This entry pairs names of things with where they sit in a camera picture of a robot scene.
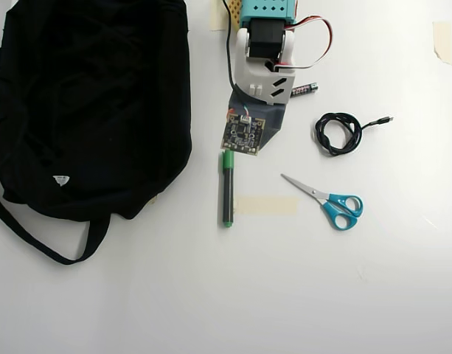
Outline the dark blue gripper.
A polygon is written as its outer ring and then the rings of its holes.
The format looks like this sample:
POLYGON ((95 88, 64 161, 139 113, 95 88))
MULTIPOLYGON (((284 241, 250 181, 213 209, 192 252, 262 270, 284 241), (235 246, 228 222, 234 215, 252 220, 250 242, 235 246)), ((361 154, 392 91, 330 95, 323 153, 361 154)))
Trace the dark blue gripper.
POLYGON ((246 114, 246 111, 248 111, 248 115, 252 118, 265 119, 267 123, 271 123, 272 128, 263 129, 260 140, 260 149, 262 150, 280 132, 282 120, 285 115, 285 105, 267 104, 266 102, 248 96, 237 88, 229 98, 228 114, 233 112, 236 114, 246 114))

